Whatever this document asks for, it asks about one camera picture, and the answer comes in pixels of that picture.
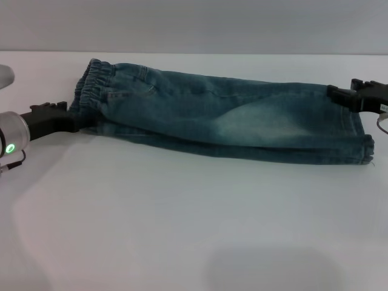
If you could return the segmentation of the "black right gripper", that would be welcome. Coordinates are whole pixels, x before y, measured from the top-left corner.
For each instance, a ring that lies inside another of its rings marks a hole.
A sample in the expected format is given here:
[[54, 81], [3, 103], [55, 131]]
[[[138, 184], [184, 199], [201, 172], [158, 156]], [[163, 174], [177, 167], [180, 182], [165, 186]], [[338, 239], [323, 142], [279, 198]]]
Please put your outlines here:
[[359, 112], [359, 97], [360, 112], [387, 113], [387, 84], [352, 79], [350, 89], [340, 89], [328, 85], [327, 96], [332, 102], [349, 109], [351, 112]]

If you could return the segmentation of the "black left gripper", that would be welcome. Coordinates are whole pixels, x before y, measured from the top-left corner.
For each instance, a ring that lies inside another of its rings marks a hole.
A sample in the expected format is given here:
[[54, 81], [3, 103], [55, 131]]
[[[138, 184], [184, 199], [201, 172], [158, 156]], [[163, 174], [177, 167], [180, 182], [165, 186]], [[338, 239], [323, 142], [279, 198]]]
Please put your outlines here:
[[21, 118], [26, 122], [30, 141], [51, 135], [56, 132], [76, 133], [84, 129], [96, 127], [96, 117], [74, 116], [67, 110], [67, 102], [43, 103], [31, 105], [30, 111], [23, 113]]

